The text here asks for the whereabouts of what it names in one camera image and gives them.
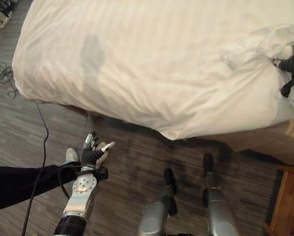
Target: white duvet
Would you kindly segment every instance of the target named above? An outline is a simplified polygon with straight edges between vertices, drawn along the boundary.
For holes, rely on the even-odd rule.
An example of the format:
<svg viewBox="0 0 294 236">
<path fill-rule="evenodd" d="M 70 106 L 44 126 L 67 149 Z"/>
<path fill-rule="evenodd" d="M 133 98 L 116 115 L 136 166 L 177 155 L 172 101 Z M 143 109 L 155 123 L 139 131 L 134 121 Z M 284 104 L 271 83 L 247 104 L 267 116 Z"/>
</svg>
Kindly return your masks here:
<svg viewBox="0 0 294 236">
<path fill-rule="evenodd" d="M 12 66 L 26 98 L 174 140 L 293 118 L 270 59 L 292 41 L 294 0 L 34 0 Z"/>
</svg>

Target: white sneaker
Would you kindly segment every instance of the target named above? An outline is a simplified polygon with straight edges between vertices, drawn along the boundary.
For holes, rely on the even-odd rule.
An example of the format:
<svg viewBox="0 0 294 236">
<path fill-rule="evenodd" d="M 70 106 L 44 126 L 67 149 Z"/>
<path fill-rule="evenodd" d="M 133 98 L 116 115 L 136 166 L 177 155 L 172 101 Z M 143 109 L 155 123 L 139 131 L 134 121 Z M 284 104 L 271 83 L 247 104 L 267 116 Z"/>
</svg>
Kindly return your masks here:
<svg viewBox="0 0 294 236">
<path fill-rule="evenodd" d="M 96 149 L 102 149 L 102 148 L 103 148 L 104 146 L 106 146 L 106 145 L 107 145 L 106 142 L 102 142 L 102 143 L 100 143 L 100 144 L 97 146 Z M 102 166 L 103 162 L 108 158 L 108 154 L 109 154 L 109 151 L 107 151 L 106 153 L 104 153 L 103 156 L 101 156 L 101 157 L 97 160 L 97 162 L 96 162 L 96 169 L 99 169 L 99 168 Z"/>
<path fill-rule="evenodd" d="M 77 161 L 79 161 L 79 155 L 78 155 L 77 151 L 74 148 L 69 147 L 66 150 L 66 161 L 65 161 L 65 164 L 67 164 L 69 162 L 77 162 Z"/>
</svg>

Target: bed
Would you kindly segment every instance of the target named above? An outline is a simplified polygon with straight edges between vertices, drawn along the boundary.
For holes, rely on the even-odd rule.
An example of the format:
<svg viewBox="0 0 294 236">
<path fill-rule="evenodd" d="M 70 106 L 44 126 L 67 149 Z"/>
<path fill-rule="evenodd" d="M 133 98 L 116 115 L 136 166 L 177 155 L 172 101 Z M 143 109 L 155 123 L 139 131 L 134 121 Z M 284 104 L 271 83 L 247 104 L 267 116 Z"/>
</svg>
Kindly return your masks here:
<svg viewBox="0 0 294 236">
<path fill-rule="evenodd" d="M 292 41 L 294 0 L 34 0 L 12 67 L 25 98 L 227 143 L 294 118 Z"/>
</svg>

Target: black cable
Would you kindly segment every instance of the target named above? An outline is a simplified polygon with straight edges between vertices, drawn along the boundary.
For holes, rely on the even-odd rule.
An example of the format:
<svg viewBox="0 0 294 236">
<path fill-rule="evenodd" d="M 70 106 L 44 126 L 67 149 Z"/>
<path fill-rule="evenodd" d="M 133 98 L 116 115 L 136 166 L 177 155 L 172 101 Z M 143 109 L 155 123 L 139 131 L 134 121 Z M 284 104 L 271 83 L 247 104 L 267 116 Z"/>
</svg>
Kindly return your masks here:
<svg viewBox="0 0 294 236">
<path fill-rule="evenodd" d="M 62 182 L 62 171 L 63 171 L 63 169 L 71 168 L 71 169 L 74 170 L 74 172 L 75 172 L 75 176 L 77 177 L 77 170 L 76 170 L 76 168 L 81 168 L 81 167 L 82 167 L 81 165 L 80 165 L 80 166 L 64 165 L 64 166 L 61 166 L 61 167 L 59 168 L 58 172 L 57 172 L 57 178 L 58 178 L 58 182 L 59 182 L 60 188 L 62 189 L 64 195 L 65 195 L 68 199 L 70 199 L 70 196 L 69 196 L 69 194 L 67 193 L 67 191 L 66 191 L 66 189 L 65 189 L 65 187 L 64 187 L 64 185 L 63 185 L 63 182 Z"/>
<path fill-rule="evenodd" d="M 38 176 L 36 178 L 36 181 L 34 183 L 34 186 L 33 186 L 33 191 L 32 191 L 32 194 L 31 194 L 31 198 L 30 198 L 30 201 L 29 201 L 29 205 L 28 205 L 28 209 L 27 209 L 27 214 L 25 216 L 25 221 L 24 221 L 24 224 L 23 224 L 23 229 L 22 229 L 22 236 L 25 236 L 25 232 L 27 230 L 27 225 L 28 225 L 28 220 L 29 220 L 29 214 L 30 214 L 30 210 L 31 210 L 31 206 L 32 206 L 32 201 L 33 201 L 33 198 L 34 198 L 34 195 L 35 195 L 35 190 L 36 190 L 36 187 L 37 187 L 37 183 L 42 175 L 42 172 L 43 172 L 43 169 L 44 169 L 44 166 L 45 166 L 45 162 L 46 162 L 46 141 L 48 139 L 48 128 L 46 126 L 46 123 L 45 123 L 45 120 L 44 120 L 44 117 L 42 115 L 42 112 L 40 111 L 39 109 L 39 106 L 37 104 L 37 102 L 35 102 L 36 106 L 37 106 L 37 109 L 38 109 L 38 112 L 40 114 L 40 117 L 43 121 L 43 124 L 44 124 L 44 127 L 46 129 L 46 137 L 44 139 L 44 143 L 43 143 L 43 146 L 44 146 L 44 159 L 43 159 L 43 164 L 42 164 L 42 167 L 40 168 L 40 171 L 38 173 Z"/>
<path fill-rule="evenodd" d="M 11 66 L 8 66 L 5 62 L 0 61 L 0 84 L 9 83 L 12 87 L 12 91 L 8 91 L 7 95 L 10 98 L 15 98 L 17 96 L 18 89 L 12 84 L 13 81 L 13 70 Z"/>
</svg>

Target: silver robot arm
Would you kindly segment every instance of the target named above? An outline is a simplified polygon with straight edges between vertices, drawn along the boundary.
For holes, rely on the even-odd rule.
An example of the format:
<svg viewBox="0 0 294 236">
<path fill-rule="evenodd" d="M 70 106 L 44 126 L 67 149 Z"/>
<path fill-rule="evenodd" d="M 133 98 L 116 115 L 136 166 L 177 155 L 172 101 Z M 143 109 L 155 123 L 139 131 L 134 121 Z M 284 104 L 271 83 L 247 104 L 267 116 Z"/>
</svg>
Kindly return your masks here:
<svg viewBox="0 0 294 236">
<path fill-rule="evenodd" d="M 98 193 L 98 182 L 108 178 L 105 167 L 95 169 L 96 161 L 111 147 L 114 142 L 100 150 L 95 150 L 98 137 L 89 134 L 82 149 L 81 172 L 72 186 L 72 195 L 64 209 L 62 218 L 55 229 L 54 236 L 82 236 L 90 219 L 93 202 Z"/>
</svg>

